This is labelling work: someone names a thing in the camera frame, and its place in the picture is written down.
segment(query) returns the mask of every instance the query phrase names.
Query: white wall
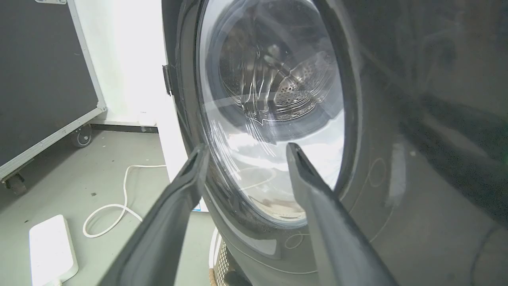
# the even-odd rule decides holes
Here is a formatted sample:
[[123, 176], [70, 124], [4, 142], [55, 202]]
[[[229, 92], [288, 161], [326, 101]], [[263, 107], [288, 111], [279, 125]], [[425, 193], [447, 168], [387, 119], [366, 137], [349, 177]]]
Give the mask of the white wall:
[[161, 2], [75, 0], [108, 112], [95, 123], [155, 125], [165, 93]]

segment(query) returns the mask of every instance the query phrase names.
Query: caster wheel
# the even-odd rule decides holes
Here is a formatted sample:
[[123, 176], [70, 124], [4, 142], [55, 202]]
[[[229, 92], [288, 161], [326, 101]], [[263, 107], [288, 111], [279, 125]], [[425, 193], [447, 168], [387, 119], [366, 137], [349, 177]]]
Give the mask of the caster wheel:
[[15, 195], [24, 195], [27, 192], [24, 181], [25, 179], [20, 174], [16, 174], [5, 181], [5, 186]]
[[90, 142], [92, 142], [90, 125], [82, 126], [71, 134], [71, 143], [78, 148], [84, 148], [90, 145]]

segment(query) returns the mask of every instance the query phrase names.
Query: white power strip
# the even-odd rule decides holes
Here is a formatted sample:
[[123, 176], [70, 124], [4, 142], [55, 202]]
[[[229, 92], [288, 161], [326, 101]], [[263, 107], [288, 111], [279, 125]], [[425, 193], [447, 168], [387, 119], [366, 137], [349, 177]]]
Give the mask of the white power strip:
[[33, 286], [61, 285], [78, 272], [69, 227], [62, 215], [35, 225], [29, 236]]

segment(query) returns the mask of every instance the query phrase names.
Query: washing machine door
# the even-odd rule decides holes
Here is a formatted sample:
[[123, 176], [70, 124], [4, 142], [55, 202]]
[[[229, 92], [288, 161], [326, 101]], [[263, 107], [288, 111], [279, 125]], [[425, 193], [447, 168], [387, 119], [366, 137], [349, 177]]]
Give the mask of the washing machine door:
[[503, 284], [503, 11], [163, 0], [169, 86], [187, 150], [210, 146], [204, 199], [231, 268], [252, 285], [319, 283], [295, 142], [399, 284]]

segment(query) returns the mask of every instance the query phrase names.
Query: washing machine drum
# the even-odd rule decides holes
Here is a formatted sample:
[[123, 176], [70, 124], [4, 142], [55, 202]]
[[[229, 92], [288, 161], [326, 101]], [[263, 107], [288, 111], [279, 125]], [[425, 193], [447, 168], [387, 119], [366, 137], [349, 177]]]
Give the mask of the washing machine drum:
[[227, 184], [271, 222], [305, 224], [286, 145], [298, 143], [333, 188], [344, 139], [340, 73], [317, 9], [211, 0], [198, 39], [206, 133]]

